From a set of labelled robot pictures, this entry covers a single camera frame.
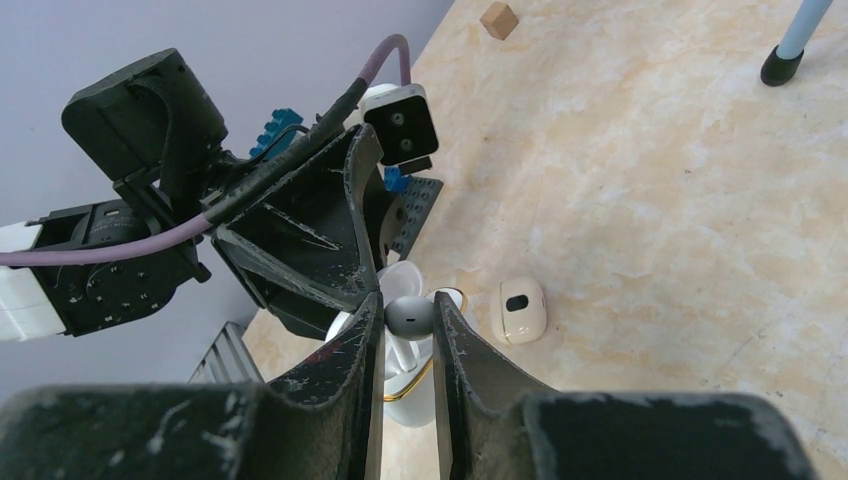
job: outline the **light blue pole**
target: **light blue pole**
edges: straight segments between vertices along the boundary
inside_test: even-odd
[[[783,60],[792,60],[804,51],[804,46],[810,41],[816,27],[819,26],[824,14],[833,0],[804,0],[789,30],[777,46],[777,56]]]

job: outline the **beige marble surface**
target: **beige marble surface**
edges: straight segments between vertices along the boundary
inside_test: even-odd
[[[543,284],[549,326],[510,359],[562,390],[748,392],[848,477],[848,3],[796,78],[759,68],[790,1],[456,0],[414,69],[446,187],[411,260],[478,318],[502,279]],[[494,342],[487,322],[483,335]],[[267,314],[273,377],[317,342]],[[384,478],[436,478],[435,427],[386,421]]]

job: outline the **small wooden cube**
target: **small wooden cube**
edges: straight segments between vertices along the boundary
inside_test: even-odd
[[[494,2],[486,10],[486,13],[480,17],[480,23],[486,27],[489,35],[498,40],[503,40],[518,26],[518,17],[515,16],[509,5],[503,2]]]

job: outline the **robotic arm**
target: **robotic arm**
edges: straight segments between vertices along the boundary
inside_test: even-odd
[[[404,85],[366,95],[394,49]],[[360,258],[382,268],[406,221],[377,162],[438,148],[409,77],[406,40],[390,36],[316,125],[281,154],[269,155],[272,143],[249,159],[221,147],[224,119],[175,49],[80,90],[62,125],[120,199],[0,228],[0,251],[16,252],[0,253],[0,339],[79,336],[158,312],[183,283],[210,278],[197,257],[204,236],[258,306],[323,338],[375,287],[357,279]],[[367,124],[345,131],[351,113]],[[367,140],[348,164],[354,138]]]

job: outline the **earbud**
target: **earbud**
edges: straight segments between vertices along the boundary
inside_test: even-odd
[[[386,343],[395,352],[395,358],[397,358],[401,370],[411,372],[418,367],[418,359],[415,358],[415,352],[412,350],[412,343],[409,340],[398,338],[392,332],[386,332]]]
[[[386,305],[386,326],[404,340],[424,340],[433,333],[436,309],[424,297],[400,297]]]

